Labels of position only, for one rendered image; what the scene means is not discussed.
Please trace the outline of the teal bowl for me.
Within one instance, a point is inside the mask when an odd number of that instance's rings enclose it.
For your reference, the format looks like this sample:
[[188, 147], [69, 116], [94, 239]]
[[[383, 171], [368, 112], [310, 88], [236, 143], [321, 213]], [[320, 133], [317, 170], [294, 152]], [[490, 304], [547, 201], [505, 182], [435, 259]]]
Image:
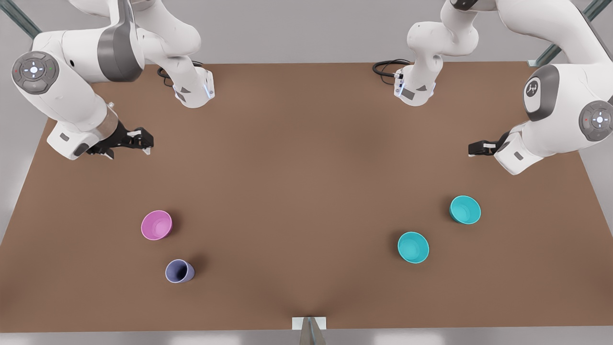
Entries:
[[481, 206], [473, 198], [467, 195], [458, 195], [450, 203], [449, 213], [451, 218], [461, 224], [475, 224], [481, 218]]
[[403, 233], [397, 242], [397, 251], [403, 260], [410, 264], [421, 264], [430, 253], [430, 246], [426, 238], [413, 231]]

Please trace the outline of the pink bowl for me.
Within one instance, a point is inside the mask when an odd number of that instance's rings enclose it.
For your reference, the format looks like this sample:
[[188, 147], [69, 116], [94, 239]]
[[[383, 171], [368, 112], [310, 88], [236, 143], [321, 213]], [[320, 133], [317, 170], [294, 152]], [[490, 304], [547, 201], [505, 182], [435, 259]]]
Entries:
[[154, 210], [148, 213], [141, 223], [141, 234], [151, 241], [157, 241], [168, 236], [172, 230], [173, 221], [170, 214], [164, 210]]

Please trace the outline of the purple cup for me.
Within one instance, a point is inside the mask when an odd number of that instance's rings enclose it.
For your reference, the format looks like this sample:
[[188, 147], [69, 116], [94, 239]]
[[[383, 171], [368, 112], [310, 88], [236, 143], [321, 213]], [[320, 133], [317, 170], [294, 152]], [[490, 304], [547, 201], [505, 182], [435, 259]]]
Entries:
[[165, 270], [166, 279], [174, 284], [184, 283], [191, 280], [195, 270], [191, 264], [182, 259], [172, 260]]

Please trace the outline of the silver frame post with foot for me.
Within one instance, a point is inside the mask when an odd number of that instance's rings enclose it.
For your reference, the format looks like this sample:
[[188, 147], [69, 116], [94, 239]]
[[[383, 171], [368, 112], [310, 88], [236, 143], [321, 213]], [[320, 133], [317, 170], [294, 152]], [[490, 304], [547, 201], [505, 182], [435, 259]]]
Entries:
[[300, 330], [298, 345], [327, 345], [322, 330], [327, 329], [326, 317], [293, 317], [292, 330]]

